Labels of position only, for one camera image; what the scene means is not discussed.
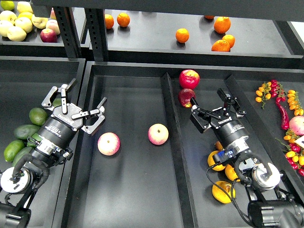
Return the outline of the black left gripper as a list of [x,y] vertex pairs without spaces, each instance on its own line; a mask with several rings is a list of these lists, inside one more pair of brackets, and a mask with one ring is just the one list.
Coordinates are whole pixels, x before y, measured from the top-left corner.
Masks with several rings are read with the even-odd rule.
[[[61,87],[53,86],[41,105],[53,111],[45,123],[38,130],[37,134],[42,139],[52,142],[57,147],[66,148],[76,132],[81,129],[88,135],[94,135],[105,121],[105,107],[107,98],[104,97],[97,107],[90,111],[82,109],[73,103],[67,105],[67,94],[76,85],[76,79],[73,78],[69,84],[63,84]],[[54,107],[53,102],[60,96],[61,106]]]

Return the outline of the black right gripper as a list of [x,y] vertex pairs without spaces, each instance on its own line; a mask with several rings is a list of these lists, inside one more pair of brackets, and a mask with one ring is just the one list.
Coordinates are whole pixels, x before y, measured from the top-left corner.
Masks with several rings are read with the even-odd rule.
[[226,94],[221,88],[217,90],[217,94],[224,105],[213,111],[200,108],[195,98],[192,97],[190,99],[192,104],[190,120],[200,133],[212,128],[224,148],[230,147],[233,143],[238,144],[238,141],[245,142],[249,138],[249,133],[240,121],[240,118],[246,114],[245,110],[240,108],[237,97]]

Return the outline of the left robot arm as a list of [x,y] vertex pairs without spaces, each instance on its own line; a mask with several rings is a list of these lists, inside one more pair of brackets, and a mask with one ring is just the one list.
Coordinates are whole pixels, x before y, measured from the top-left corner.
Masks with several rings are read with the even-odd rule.
[[76,79],[61,87],[53,86],[41,105],[50,110],[50,117],[38,130],[39,140],[28,141],[35,145],[23,155],[15,166],[0,174],[0,189],[6,192],[5,203],[0,205],[2,228],[25,228],[28,226],[30,205],[38,189],[47,181],[50,168],[65,164],[73,156],[69,144],[79,130],[95,134],[105,120],[104,97],[96,109],[83,111],[68,102],[67,94]]

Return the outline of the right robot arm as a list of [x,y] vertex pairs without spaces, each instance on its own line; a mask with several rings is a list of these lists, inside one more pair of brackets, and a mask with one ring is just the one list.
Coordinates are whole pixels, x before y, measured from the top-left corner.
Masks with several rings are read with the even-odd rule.
[[[212,111],[200,108],[195,98],[190,98],[192,123],[200,133],[212,129],[223,147],[212,156],[214,164],[206,173],[219,165],[230,164],[237,175],[229,191],[216,182],[212,183],[213,186],[228,197],[240,217],[251,227],[302,228],[304,208],[290,192],[280,188],[283,173],[252,152],[246,142],[249,133],[240,121],[246,112],[241,110],[238,99],[222,89],[218,89],[217,94],[224,104]],[[234,185],[238,180],[245,187],[249,200],[247,214],[240,210],[235,200]]]

